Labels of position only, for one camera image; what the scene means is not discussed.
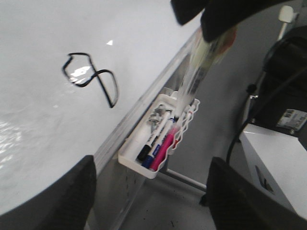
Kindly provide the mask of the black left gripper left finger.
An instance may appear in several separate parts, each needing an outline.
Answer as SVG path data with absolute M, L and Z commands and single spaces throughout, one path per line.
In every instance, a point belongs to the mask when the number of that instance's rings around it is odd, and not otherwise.
M 55 183 L 0 217 L 2 230 L 82 230 L 94 204 L 96 168 L 87 155 Z

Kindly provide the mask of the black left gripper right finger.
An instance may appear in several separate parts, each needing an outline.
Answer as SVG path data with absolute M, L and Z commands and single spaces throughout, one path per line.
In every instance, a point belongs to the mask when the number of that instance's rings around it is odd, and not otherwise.
M 207 205 L 218 230 L 305 230 L 307 221 L 265 195 L 223 159 L 212 158 Z

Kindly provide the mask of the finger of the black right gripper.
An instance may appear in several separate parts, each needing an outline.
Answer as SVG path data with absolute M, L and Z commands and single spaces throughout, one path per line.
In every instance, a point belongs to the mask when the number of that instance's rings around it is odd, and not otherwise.
M 171 0 L 171 6 L 180 25 L 194 19 L 208 5 L 209 0 Z
M 203 38 L 211 42 L 246 18 L 283 0 L 209 0 L 201 17 Z

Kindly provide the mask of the black robot base unit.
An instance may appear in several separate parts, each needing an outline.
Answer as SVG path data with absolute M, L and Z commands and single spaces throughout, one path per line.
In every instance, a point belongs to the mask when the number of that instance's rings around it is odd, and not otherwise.
M 265 72 L 259 97 L 251 112 L 255 124 L 294 136 L 305 130 L 307 124 L 307 75 L 301 74 L 280 90 L 272 99 L 269 96 L 283 83 L 307 66 L 307 28 L 296 27 L 276 42 L 263 61 Z

